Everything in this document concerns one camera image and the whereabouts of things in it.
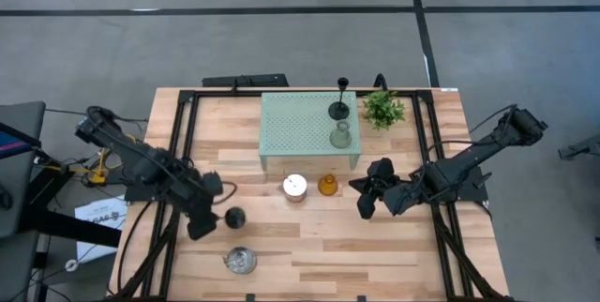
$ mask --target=clear glass vase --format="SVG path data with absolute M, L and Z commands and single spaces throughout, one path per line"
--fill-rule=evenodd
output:
M 350 135 L 350 125 L 345 120 L 337 122 L 336 128 L 329 135 L 329 142 L 335 148 L 346 148 L 350 146 L 353 137 Z

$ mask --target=black candlestick holder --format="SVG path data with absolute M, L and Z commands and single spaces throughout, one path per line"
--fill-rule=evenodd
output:
M 329 116 L 335 120 L 342 120 L 348 118 L 348 114 L 350 114 L 350 109 L 348 108 L 348 105 L 341 101 L 341 97 L 344 94 L 346 88 L 348 87 L 348 79 L 343 77 L 338 79 L 337 87 L 339 88 L 339 101 L 336 101 L 329 105 Z

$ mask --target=potted plant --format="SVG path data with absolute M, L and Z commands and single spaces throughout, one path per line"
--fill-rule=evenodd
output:
M 389 130 L 398 120 L 404 121 L 404 105 L 394 99 L 395 95 L 393 91 L 371 92 L 364 101 L 367 109 L 365 118 L 376 130 Z

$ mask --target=orange glass bottle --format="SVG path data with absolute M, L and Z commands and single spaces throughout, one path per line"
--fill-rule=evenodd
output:
M 334 195 L 338 191 L 338 181 L 334 176 L 328 174 L 319 179 L 319 192 L 322 195 Z

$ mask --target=wooden table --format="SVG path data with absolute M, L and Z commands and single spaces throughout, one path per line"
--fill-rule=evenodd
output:
M 157 90 L 147 143 L 168 148 L 179 91 Z M 468 139 L 458 92 L 433 89 L 432 93 L 442 139 Z M 244 300 L 246 294 L 255 294 L 257 300 L 355 300 L 363 294 L 368 300 L 444 299 L 429 206 L 418 205 L 402 216 L 392 217 L 383 203 L 377 202 L 373 218 L 362 220 L 356 209 L 359 194 L 347 185 L 348 180 L 365 176 L 368 165 L 383 157 L 390 158 L 397 174 L 404 178 L 420 166 L 413 106 L 409 100 L 402 101 L 406 122 L 389 131 L 376 131 L 361 118 L 363 155 L 354 171 L 344 157 L 270 158 L 265 173 L 258 155 L 260 98 L 201 98 L 191 158 L 201 172 L 215 170 L 223 180 L 238 184 L 237 193 L 227 203 L 215 206 L 215 211 L 222 216 L 228 208 L 241 206 L 247 214 L 247 225 L 231 230 L 220 221 L 214 232 L 194 242 L 187 237 L 187 219 L 181 219 L 168 298 Z M 360 112 L 364 111 L 362 106 L 359 101 Z M 431 145 L 426 104 L 421 103 L 421 108 L 427 144 Z M 177 156 L 182 154 L 188 111 L 189 105 L 184 112 Z M 452 157 L 464 147 L 446 145 L 446 156 Z M 328 173 L 334 174 L 340 184 L 333 197 L 322 196 L 317 190 L 316 182 Z M 300 204 L 286 201 L 281 193 L 287 174 L 302 174 L 309 182 L 308 197 Z M 134 204 L 128 209 L 123 235 L 129 234 L 142 206 Z M 467 254 L 493 288 L 508 294 L 489 217 L 474 204 L 458 203 L 457 210 Z M 132 236 L 124 280 L 148 251 L 155 212 L 153 204 Z M 122 237 L 117 259 L 124 243 Z M 236 246 L 257 252 L 258 266 L 253 273 L 235 275 L 223 264 L 222 256 Z M 461 294 L 458 265 L 453 255 L 451 258 L 456 291 Z M 113 291 L 117 264 L 112 272 Z M 153 294 L 158 293 L 162 264 L 159 258 Z

